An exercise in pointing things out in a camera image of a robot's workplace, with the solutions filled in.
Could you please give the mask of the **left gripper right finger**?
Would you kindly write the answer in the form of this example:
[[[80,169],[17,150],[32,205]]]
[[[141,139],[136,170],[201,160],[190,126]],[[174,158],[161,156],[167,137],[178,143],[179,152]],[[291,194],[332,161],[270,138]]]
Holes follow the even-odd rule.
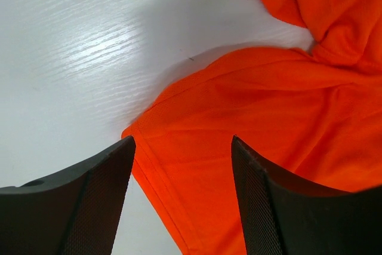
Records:
[[[248,254],[380,254],[381,188],[345,192],[304,179],[231,144]]]

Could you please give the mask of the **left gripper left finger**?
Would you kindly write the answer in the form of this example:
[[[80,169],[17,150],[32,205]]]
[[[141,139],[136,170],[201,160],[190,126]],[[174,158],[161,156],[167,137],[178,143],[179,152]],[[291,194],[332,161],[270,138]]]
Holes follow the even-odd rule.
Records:
[[[111,254],[134,154],[128,136],[56,173],[1,188],[1,254]]]

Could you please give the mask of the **orange shorts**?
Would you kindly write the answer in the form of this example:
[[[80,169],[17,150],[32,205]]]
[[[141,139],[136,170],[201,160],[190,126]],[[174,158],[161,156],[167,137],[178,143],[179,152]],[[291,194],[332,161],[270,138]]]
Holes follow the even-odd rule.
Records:
[[[344,191],[381,184],[381,0],[261,0],[310,52],[254,47],[170,85],[126,130],[133,176],[183,254],[244,254],[230,143]]]

